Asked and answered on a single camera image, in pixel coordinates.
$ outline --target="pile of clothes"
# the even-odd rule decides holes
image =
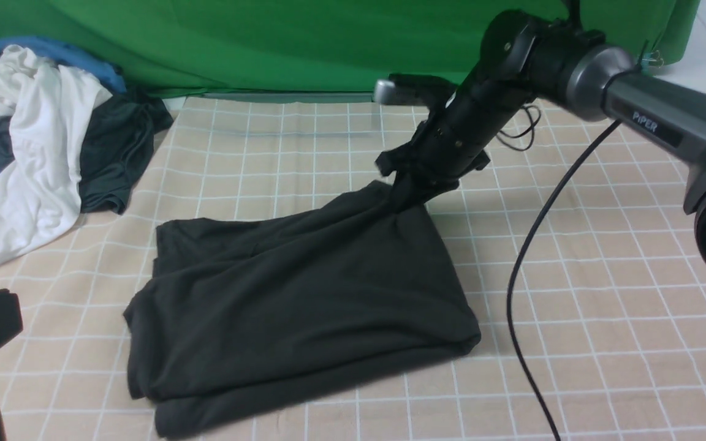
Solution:
[[[44,37],[0,40],[0,265],[80,213],[121,214],[173,118],[117,67]]]

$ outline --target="piper logo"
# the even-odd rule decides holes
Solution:
[[[634,111],[634,115],[633,115],[633,117],[631,117],[631,119],[633,119],[635,123],[639,124],[640,126],[644,127],[645,129],[648,129],[653,134],[655,133],[655,129],[658,128],[657,122],[646,117],[645,115],[642,115],[638,111]]]

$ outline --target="silver metal part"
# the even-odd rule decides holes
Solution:
[[[410,95],[409,97],[403,97],[403,93],[397,88],[394,81],[387,79],[379,79],[375,83],[375,92],[372,95],[372,101],[382,104],[383,106],[400,106],[400,105],[414,105],[406,104],[407,98],[411,101],[415,101],[417,97]]]
[[[568,81],[566,106],[585,121],[606,118],[602,103],[606,86],[616,75],[633,69],[631,54],[614,45],[600,45],[586,54]]]

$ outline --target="black t-shirt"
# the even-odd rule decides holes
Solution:
[[[125,311],[128,383],[160,436],[197,435],[479,343],[426,209],[394,213],[378,181],[260,222],[173,220]]]

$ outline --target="robotic arm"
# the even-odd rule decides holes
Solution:
[[[642,75],[624,48],[581,29],[578,2],[572,3],[569,20],[499,14],[484,34],[478,64],[459,86],[425,75],[378,81],[377,103],[430,110],[408,143],[376,161],[383,176],[396,173],[398,209],[454,190],[462,176],[486,167],[485,145],[522,106],[542,98],[589,122],[622,120],[689,165],[683,209],[696,214],[706,262],[706,94]]]

